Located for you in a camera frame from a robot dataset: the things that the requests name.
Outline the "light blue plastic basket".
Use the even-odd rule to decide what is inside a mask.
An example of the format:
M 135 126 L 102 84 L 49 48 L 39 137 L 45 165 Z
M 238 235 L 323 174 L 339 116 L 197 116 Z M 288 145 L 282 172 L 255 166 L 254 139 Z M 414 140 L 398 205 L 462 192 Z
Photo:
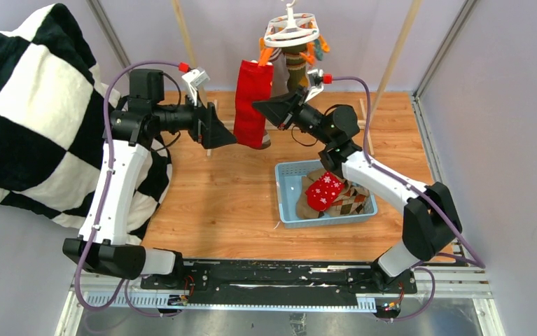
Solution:
M 362 223 L 377 214 L 369 190 L 328 173 L 318 160 L 275 167 L 280 220 L 288 229 Z

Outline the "red patterned sock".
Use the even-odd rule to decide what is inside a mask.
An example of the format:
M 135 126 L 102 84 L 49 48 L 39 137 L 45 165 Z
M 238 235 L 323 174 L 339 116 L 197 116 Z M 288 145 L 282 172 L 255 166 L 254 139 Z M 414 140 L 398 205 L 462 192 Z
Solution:
M 311 208 L 317 211 L 325 211 L 336 200 L 343 188 L 344 183 L 342 180 L 335 185 L 320 185 L 318 182 L 313 183 L 306 191 L 307 202 Z

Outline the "tan brown sock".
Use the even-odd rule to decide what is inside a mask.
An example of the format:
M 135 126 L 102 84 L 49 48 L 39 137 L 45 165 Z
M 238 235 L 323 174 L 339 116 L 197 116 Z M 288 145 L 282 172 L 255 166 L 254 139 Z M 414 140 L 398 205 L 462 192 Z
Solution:
M 300 197 L 295 206 L 296 216 L 302 220 L 311 220 L 311 219 L 321 218 L 323 217 L 324 212 L 317 211 L 311 208 L 311 206 L 307 202 L 306 191 L 308 187 L 309 187 L 308 185 L 304 185 L 302 187 Z
M 336 177 L 336 175 L 326 171 L 324 168 L 311 171 L 302 179 L 302 184 L 306 187 L 316 182 L 318 182 L 320 185 L 333 186 L 337 183 L 340 183 L 340 180 L 338 177 Z

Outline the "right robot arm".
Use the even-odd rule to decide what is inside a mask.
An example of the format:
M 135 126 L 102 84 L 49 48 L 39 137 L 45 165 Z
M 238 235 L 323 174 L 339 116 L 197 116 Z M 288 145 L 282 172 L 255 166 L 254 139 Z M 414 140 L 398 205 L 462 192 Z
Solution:
M 352 106 L 336 104 L 322 113 L 309 104 L 308 96 L 308 90 L 299 87 L 251 105 L 278 129 L 296 126 L 323 143 L 319 157 L 326 171 L 368 189 L 402 214 L 400 241 L 370 266 L 370 283 L 380 292 L 389 292 L 402 273 L 434 258 L 461 234 L 452 194 L 441 182 L 426 185 L 370 157 L 353 140 L 360 127 Z

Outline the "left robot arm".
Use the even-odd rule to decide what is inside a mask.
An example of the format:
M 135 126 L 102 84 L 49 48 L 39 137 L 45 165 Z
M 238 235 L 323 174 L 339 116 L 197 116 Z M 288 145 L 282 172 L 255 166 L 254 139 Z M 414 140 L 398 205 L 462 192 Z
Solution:
M 62 251 L 79 272 L 136 279 L 157 276 L 169 289 L 186 280 L 181 253 L 128 244 L 129 205 L 137 175 L 151 154 L 153 141 L 166 131 L 186 131 L 205 149 L 236 143 L 218 119 L 212 103 L 198 99 L 198 89 L 209 76 L 200 67 L 183 70 L 188 93 L 184 103 L 162 106 L 166 73 L 156 69 L 130 72 L 130 93 L 125 105 L 111 112 L 104 132 L 104 159 L 92 206 L 77 238 L 65 239 Z

